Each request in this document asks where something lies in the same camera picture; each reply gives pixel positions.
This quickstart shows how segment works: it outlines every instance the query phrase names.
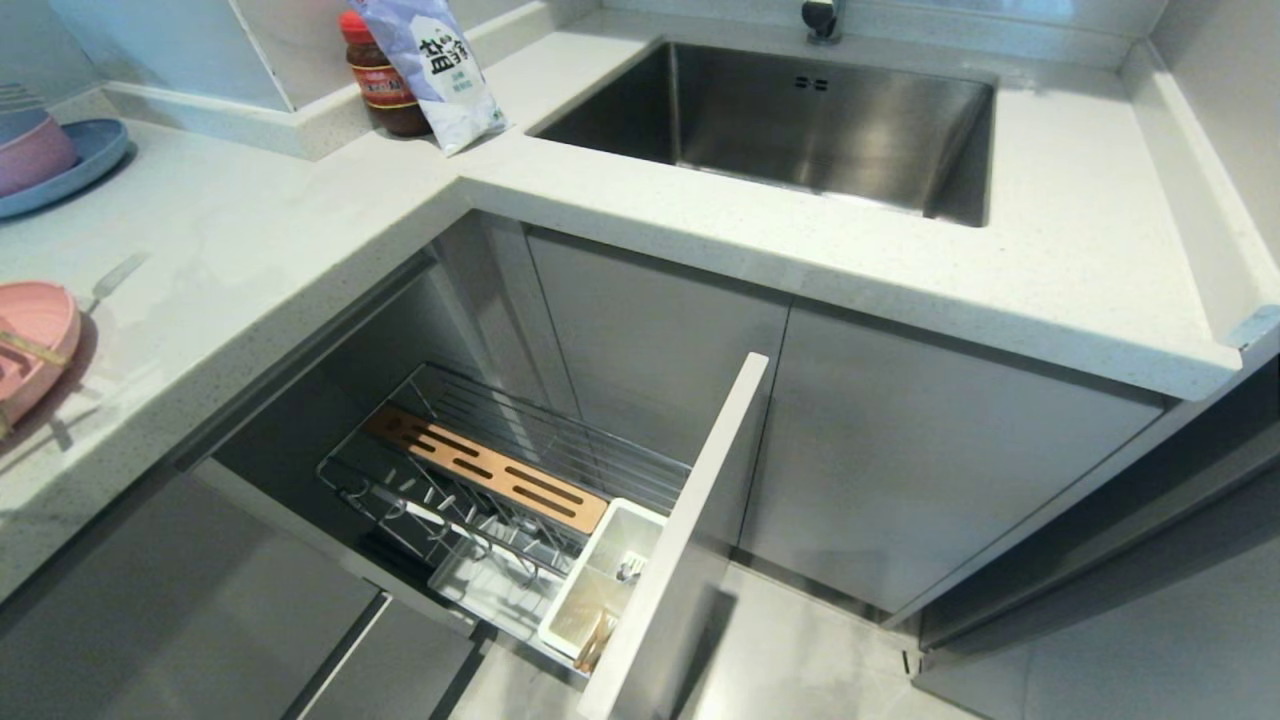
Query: blue plate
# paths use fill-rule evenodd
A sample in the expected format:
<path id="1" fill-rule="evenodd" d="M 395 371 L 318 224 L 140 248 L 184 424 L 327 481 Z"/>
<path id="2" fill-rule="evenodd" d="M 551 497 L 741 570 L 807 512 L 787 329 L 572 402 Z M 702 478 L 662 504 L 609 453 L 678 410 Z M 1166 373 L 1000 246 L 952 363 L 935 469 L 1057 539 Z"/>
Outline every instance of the blue plate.
<path id="1" fill-rule="evenodd" d="M 84 120 L 63 126 L 79 160 L 67 172 L 20 192 L 0 197 L 0 218 L 29 213 L 56 202 L 105 176 L 129 149 L 129 131 L 120 120 Z"/>

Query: sauce jar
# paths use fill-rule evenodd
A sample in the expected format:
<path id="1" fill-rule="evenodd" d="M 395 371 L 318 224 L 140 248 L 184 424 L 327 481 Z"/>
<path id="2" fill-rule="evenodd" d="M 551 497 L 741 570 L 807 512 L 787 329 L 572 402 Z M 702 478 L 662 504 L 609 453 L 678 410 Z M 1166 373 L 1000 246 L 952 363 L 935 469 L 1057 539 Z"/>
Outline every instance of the sauce jar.
<path id="1" fill-rule="evenodd" d="M 431 126 L 422 115 L 417 99 L 378 47 L 364 18 L 355 10 L 347 10 L 338 15 L 338 28 L 347 38 L 347 64 L 356 76 L 365 105 L 378 122 L 387 132 L 401 137 L 429 135 Z"/>

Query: wire rack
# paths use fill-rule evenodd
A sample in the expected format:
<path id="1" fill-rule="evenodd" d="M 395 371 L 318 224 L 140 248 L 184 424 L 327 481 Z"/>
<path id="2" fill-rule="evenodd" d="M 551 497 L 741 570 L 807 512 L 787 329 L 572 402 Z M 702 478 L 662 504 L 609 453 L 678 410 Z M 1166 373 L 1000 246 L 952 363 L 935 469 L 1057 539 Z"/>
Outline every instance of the wire rack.
<path id="1" fill-rule="evenodd" d="M 392 405 L 604 500 L 626 497 L 669 515 L 689 466 L 457 370 L 419 365 L 369 415 Z M 442 470 L 357 425 L 316 477 L 408 556 L 433 568 L 486 556 L 563 579 L 586 536 Z"/>

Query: white quartz countertop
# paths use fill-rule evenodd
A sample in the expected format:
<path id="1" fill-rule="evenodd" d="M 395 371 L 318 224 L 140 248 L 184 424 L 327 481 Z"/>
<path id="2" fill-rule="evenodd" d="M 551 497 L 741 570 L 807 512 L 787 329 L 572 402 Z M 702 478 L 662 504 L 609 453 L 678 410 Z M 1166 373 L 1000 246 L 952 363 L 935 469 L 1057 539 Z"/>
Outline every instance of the white quartz countertop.
<path id="1" fill-rule="evenodd" d="M 989 225 L 526 135 L 662 38 L 995 83 Z M 486 74 L 517 127 L 453 159 L 429 142 L 370 133 L 308 163 L 129 123 L 137 156 L 109 182 L 0 220 L 0 282 L 63 283 L 90 318 L 65 400 L 38 410 L 0 452 L 0 598 L 470 209 L 1175 397 L 1206 397 L 1240 368 L 1239 352 L 1210 333 L 1112 74 L 883 40 L 818 49 L 797 29 L 614 12 Z M 137 270 L 95 304 L 95 286 L 137 254 Z"/>

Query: kitchen sink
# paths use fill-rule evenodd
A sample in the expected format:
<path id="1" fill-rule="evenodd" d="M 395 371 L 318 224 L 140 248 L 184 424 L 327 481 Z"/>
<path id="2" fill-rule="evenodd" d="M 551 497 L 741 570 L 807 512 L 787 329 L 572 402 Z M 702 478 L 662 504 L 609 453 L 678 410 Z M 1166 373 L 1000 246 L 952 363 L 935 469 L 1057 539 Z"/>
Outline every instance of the kitchen sink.
<path id="1" fill-rule="evenodd" d="M 534 135 L 980 227 L 992 97 L 979 82 L 669 42 Z"/>

